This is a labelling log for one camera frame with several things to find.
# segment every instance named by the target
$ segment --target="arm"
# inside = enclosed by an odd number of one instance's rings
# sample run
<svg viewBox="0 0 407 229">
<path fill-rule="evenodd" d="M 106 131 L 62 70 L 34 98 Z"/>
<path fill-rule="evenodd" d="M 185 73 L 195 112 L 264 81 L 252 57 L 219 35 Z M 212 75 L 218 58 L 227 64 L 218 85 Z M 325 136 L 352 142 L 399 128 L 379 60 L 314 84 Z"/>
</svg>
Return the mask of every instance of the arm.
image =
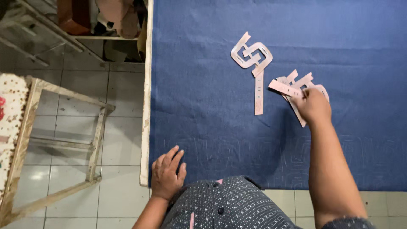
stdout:
<svg viewBox="0 0 407 229">
<path fill-rule="evenodd" d="M 304 95 L 305 98 L 294 101 L 311 130 L 309 191 L 316 228 L 343 216 L 367 218 L 331 123 L 329 103 L 317 89 L 304 90 Z"/>
<path fill-rule="evenodd" d="M 140 217 L 133 226 L 133 229 L 159 228 L 165 217 L 170 199 L 184 184 L 186 176 L 186 163 L 182 163 L 176 174 L 179 161 L 184 155 L 184 151 L 178 152 L 176 145 L 168 153 L 161 155 L 154 161 L 151 170 L 151 198 Z"/>
</svg>

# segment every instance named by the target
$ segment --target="wooden stool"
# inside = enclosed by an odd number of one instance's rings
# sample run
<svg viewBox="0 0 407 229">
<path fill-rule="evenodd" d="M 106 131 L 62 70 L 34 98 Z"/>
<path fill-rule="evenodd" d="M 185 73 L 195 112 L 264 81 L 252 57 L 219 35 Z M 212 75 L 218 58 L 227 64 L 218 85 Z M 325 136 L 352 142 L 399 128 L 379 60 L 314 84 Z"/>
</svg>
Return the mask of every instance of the wooden stool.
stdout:
<svg viewBox="0 0 407 229">
<path fill-rule="evenodd" d="M 70 98 L 88 102 L 101 107 L 94 140 L 90 144 L 30 138 L 42 90 L 51 91 Z M 0 75 L 0 96 L 6 99 L 2 106 L 5 116 L 0 120 L 0 227 L 6 226 L 34 211 L 85 189 L 102 177 L 95 176 L 101 139 L 103 137 L 106 116 L 115 106 L 71 90 L 50 84 L 33 77 L 18 77 L 14 74 Z M 21 169 L 27 152 L 28 141 L 42 145 L 57 145 L 91 151 L 85 181 L 50 194 L 45 198 L 13 209 L 13 199 L 17 191 Z"/>
</svg>

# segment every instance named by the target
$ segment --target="dark polka dot shirt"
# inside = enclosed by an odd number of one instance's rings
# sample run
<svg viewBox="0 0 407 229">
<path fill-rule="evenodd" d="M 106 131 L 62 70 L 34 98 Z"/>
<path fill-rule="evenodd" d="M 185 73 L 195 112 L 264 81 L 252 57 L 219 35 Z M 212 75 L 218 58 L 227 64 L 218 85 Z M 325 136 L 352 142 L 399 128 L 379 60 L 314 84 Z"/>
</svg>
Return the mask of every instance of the dark polka dot shirt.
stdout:
<svg viewBox="0 0 407 229">
<path fill-rule="evenodd" d="M 163 229 L 300 229 L 245 176 L 198 181 L 174 197 Z M 373 229 L 362 218 L 341 218 L 323 229 Z"/>
</svg>

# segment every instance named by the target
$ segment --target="hand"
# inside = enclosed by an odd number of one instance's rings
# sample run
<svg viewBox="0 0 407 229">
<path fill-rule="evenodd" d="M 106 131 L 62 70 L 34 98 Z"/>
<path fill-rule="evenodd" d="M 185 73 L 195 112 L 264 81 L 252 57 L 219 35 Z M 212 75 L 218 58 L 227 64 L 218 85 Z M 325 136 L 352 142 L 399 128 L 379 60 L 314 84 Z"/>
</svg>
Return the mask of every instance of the hand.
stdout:
<svg viewBox="0 0 407 229">
<path fill-rule="evenodd" d="M 324 95 L 315 88 L 304 89 L 304 98 L 293 98 L 302 118 L 311 125 L 331 123 L 331 108 Z"/>
<path fill-rule="evenodd" d="M 179 191 L 184 184 L 186 176 L 186 163 L 182 163 L 178 175 L 175 173 L 179 165 L 179 161 L 184 155 L 181 150 L 174 157 L 178 151 L 179 146 L 175 146 L 168 153 L 161 155 L 152 165 L 152 178 L 151 178 L 151 197 L 163 198 L 167 201 Z"/>
</svg>

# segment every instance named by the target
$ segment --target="red object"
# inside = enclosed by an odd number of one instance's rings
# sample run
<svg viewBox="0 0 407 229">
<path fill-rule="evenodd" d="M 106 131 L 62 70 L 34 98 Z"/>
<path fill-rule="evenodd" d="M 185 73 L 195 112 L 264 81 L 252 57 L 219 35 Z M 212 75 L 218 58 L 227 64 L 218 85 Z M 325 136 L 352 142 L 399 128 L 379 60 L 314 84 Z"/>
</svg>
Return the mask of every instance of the red object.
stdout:
<svg viewBox="0 0 407 229">
<path fill-rule="evenodd" d="M 1 106 L 4 105 L 5 103 L 6 103 L 6 99 L 3 97 L 0 97 L 0 121 L 4 117 L 4 111 L 3 111 L 3 108 L 1 108 Z"/>
</svg>

